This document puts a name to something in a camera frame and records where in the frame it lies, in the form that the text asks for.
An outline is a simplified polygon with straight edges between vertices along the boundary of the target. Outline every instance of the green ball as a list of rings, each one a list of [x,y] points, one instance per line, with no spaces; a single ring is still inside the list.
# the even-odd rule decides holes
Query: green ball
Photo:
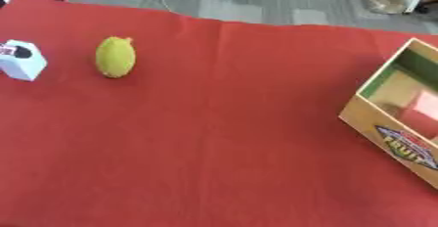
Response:
[[[96,51],[96,67],[106,77],[119,78],[135,65],[135,49],[131,38],[112,36],[104,40]]]

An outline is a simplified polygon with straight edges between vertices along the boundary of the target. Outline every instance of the red table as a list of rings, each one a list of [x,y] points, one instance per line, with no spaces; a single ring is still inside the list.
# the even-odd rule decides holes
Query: red table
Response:
[[[409,34],[25,0],[0,21],[49,61],[0,74],[1,227],[438,226],[437,192],[337,118]],[[117,80],[111,35],[138,53]]]

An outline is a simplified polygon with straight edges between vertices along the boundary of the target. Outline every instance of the open cardboard box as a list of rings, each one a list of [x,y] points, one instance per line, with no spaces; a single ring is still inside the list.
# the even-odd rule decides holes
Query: open cardboard box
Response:
[[[438,49],[411,39],[340,118],[438,189]]]

